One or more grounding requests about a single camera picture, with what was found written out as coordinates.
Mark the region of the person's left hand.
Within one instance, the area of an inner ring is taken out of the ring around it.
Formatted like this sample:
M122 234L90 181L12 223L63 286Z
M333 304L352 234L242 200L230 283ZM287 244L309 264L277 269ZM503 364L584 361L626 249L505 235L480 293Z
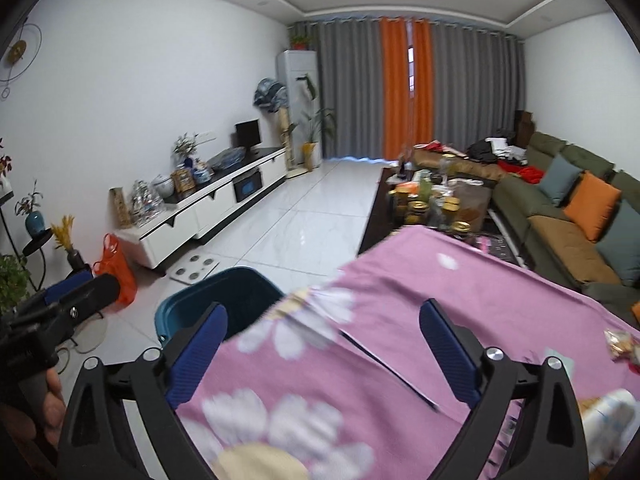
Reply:
M54 368L47 370L46 381L46 395L43 398L42 407L38 408L36 414L43 426L43 434L47 441L54 448L58 448L66 405L62 395L60 376ZM16 408L1 405L1 422L25 458L30 460L39 458L39 450L35 445L37 427L29 416Z

